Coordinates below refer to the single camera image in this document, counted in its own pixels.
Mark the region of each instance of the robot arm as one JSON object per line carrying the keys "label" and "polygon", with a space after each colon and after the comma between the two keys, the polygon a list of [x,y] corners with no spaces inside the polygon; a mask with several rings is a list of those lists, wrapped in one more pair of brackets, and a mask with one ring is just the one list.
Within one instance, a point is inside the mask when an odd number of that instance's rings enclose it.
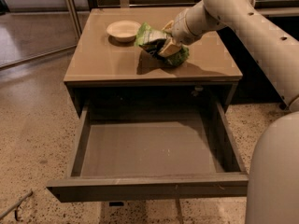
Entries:
{"label": "robot arm", "polygon": [[202,0],[177,15],[175,43],[190,45],[228,26],[260,65],[291,112],[299,111],[299,42],[254,9],[255,0]]}

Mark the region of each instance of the drawer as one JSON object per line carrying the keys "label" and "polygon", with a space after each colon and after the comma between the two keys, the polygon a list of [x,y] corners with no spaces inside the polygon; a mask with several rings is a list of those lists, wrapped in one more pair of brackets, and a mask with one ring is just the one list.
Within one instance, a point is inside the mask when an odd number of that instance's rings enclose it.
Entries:
{"label": "drawer", "polygon": [[61,202],[245,196],[248,174],[218,98],[194,87],[88,89]]}

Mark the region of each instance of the white bowl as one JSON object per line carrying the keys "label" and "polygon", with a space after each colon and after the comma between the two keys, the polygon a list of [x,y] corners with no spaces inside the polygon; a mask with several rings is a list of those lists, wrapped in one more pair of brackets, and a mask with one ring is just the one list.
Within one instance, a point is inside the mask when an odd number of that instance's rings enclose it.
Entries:
{"label": "white bowl", "polygon": [[131,42],[135,39],[140,26],[135,21],[116,21],[107,27],[107,33],[119,42]]}

